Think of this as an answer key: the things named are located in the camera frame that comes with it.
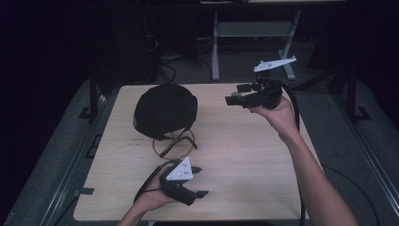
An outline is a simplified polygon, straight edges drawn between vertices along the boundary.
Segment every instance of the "light wood surface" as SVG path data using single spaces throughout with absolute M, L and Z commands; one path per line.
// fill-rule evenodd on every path
M 198 149 L 189 156 L 192 166 L 202 168 L 184 186 L 210 192 L 190 206 L 169 204 L 147 213 L 143 220 L 299 218 L 289 152 L 263 117 L 226 105 L 225 96 L 236 91 L 236 84 L 184 86 L 199 100 L 192 126 Z M 120 90 L 85 183 L 94 192 L 80 196 L 75 219 L 120 220 L 144 181 L 165 162 L 153 152 L 152 139 L 132 124 L 136 103 L 150 87 Z M 316 156 L 302 121 L 301 134 Z M 187 147 L 182 143 L 172 151 Z

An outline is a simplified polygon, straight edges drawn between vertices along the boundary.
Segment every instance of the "black cap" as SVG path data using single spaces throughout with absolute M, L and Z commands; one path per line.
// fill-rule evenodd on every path
M 175 84 L 159 85 L 138 100 L 133 125 L 147 137 L 171 139 L 165 134 L 191 128 L 197 109 L 197 98 L 188 89 Z

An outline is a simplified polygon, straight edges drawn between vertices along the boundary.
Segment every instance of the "metal stand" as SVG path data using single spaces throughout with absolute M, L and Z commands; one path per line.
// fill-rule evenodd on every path
M 212 52 L 212 78 L 220 79 L 217 57 L 218 37 L 286 37 L 287 42 L 282 50 L 279 50 L 281 59 L 286 59 L 294 39 L 300 10 L 295 12 L 291 22 L 219 22 L 217 12 L 214 20 L 214 51 Z M 289 80 L 295 80 L 291 65 L 284 65 L 284 70 Z

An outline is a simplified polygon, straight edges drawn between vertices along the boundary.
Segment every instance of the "wrist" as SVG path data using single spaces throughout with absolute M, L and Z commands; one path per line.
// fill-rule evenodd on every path
M 287 136 L 285 138 L 281 138 L 285 145 L 287 145 L 288 149 L 290 150 L 290 153 L 295 152 L 296 150 L 301 150 L 301 147 L 303 147 L 305 144 L 305 141 L 303 140 L 303 137 L 299 134 L 299 132 L 292 133 L 290 136 Z

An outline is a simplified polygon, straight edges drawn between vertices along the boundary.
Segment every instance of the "forearm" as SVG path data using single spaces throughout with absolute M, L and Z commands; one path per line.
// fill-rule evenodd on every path
M 300 134 L 285 141 L 312 225 L 358 225 L 343 197 L 328 180 Z
M 132 205 L 129 211 L 120 220 L 118 226 L 136 226 L 145 213 L 146 212 L 140 210 L 138 206 Z

